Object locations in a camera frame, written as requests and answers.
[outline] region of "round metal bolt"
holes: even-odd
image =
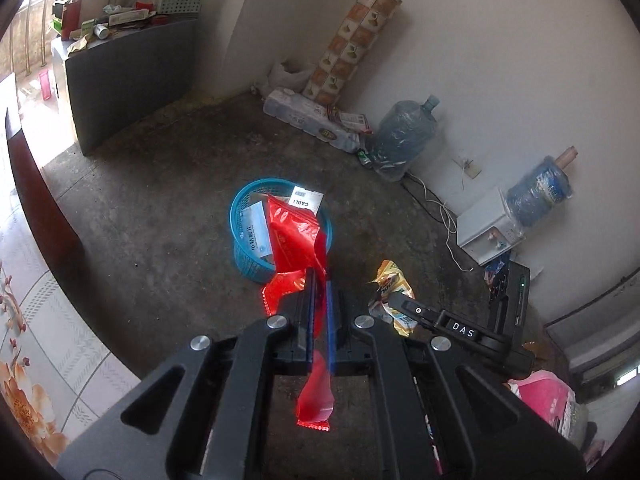
[[[358,328],[371,328],[373,326],[373,318],[371,316],[358,316],[353,320],[353,323]]]
[[[276,316],[271,316],[267,320],[267,326],[269,328],[282,328],[287,325],[287,318],[281,316],[280,314],[276,314]]]
[[[437,335],[431,340],[431,348],[439,352],[446,352],[451,348],[451,341],[443,335]]]
[[[197,335],[191,340],[191,348],[194,350],[204,350],[211,344],[211,339],[205,335]]]

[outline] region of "plastic-wrapped water jug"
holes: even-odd
[[[427,143],[436,137],[438,125],[431,111],[439,102],[433,95],[424,104],[398,101],[382,119],[378,131],[367,136],[369,157],[382,178],[391,182],[400,180]]]

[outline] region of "triangular cutout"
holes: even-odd
[[[456,375],[466,393],[480,431],[485,434],[498,433],[516,424],[518,415],[469,370],[459,367],[456,369]]]
[[[120,420],[143,433],[156,434],[183,376],[184,368],[171,368],[122,412]]]

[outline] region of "blue water jug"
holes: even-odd
[[[385,180],[396,182],[437,133],[431,111],[440,100],[431,95],[424,104],[398,101],[382,119],[378,131],[366,140],[373,168]]]

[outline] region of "white cable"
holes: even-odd
[[[422,181],[422,179],[420,177],[418,177],[418,176],[415,176],[413,173],[409,173],[408,172],[408,174],[409,174],[409,176],[413,177],[418,182],[420,182],[420,184],[422,184],[422,187],[424,188],[424,199],[425,199],[425,201],[433,202],[434,204],[438,204],[439,209],[440,209],[440,218],[442,218],[442,223],[447,228],[447,249],[449,250],[449,254],[451,254],[451,259],[453,260],[453,262],[458,266],[458,268],[462,272],[471,272],[472,270],[474,270],[473,267],[471,267],[470,269],[463,269],[462,267],[460,267],[460,264],[456,260],[456,257],[453,255],[453,251],[451,250],[451,247],[449,246],[449,237],[458,232],[458,226],[456,225],[456,221],[453,219],[453,213],[442,202],[438,202],[437,200],[432,200],[430,198],[427,198],[427,186]]]

